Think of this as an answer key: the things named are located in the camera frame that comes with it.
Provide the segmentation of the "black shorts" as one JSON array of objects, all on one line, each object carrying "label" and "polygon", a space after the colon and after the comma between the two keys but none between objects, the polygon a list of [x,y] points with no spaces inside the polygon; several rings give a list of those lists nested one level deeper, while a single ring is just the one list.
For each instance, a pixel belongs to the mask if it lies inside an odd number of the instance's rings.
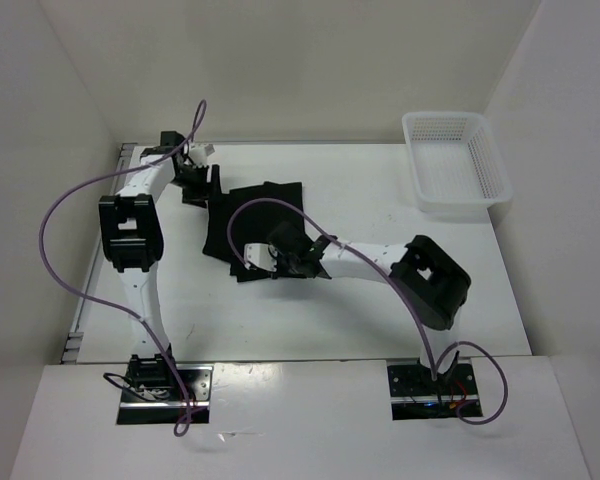
[{"label": "black shorts", "polygon": [[[230,217],[244,203],[258,198],[273,198],[303,209],[303,184],[291,182],[277,184],[264,182],[261,185],[232,189],[228,193],[214,193],[208,201],[208,228],[202,252],[204,255],[230,264],[230,275],[238,283],[267,279],[269,273],[262,270],[247,270],[236,258],[226,235]],[[240,252],[247,243],[265,243],[267,235],[281,222],[288,221],[296,229],[305,232],[304,218],[288,208],[259,203],[242,211],[233,223],[232,238]]]}]

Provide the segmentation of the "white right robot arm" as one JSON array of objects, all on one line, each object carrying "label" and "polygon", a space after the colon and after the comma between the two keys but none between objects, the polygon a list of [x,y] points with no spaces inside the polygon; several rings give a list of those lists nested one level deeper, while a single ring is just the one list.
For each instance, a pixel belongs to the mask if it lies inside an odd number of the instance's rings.
[{"label": "white right robot arm", "polygon": [[471,279],[431,238],[415,236],[406,244],[365,244],[325,235],[313,240],[288,222],[267,237],[277,270],[301,278],[350,278],[383,283],[407,302],[423,336],[420,385],[440,393],[454,379],[459,316]]}]

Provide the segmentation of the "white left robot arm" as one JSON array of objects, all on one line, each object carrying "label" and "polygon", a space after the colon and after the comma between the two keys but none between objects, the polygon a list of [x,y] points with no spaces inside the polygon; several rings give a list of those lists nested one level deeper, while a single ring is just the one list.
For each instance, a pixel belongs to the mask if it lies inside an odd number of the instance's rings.
[{"label": "white left robot arm", "polygon": [[165,400],[180,385],[166,334],[158,293],[158,263],[165,241],[156,203],[169,185],[182,190],[183,202],[205,208],[221,191],[220,167],[208,164],[210,143],[186,140],[176,131],[161,133],[160,144],[145,149],[129,169],[124,185],[99,200],[103,252],[121,279],[135,321],[136,335],[127,373],[127,392],[139,399]]}]

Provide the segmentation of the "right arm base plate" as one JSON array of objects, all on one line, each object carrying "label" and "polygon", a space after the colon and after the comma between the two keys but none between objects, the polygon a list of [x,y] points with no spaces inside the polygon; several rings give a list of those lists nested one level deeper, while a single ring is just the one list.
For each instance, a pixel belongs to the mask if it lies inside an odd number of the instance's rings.
[{"label": "right arm base plate", "polygon": [[450,373],[433,382],[416,360],[387,363],[390,405],[394,421],[483,417],[473,366],[460,360]]}]

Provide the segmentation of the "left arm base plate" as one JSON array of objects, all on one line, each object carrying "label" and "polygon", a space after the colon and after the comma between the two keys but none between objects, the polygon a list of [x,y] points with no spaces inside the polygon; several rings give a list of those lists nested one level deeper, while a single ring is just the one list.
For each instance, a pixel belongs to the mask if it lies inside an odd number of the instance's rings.
[{"label": "left arm base plate", "polygon": [[[208,424],[214,367],[211,364],[182,364],[178,366],[193,402],[192,423]],[[185,415],[186,402],[178,385],[173,388],[133,388],[124,376],[106,373],[106,376],[121,390],[116,424],[174,425]]]}]

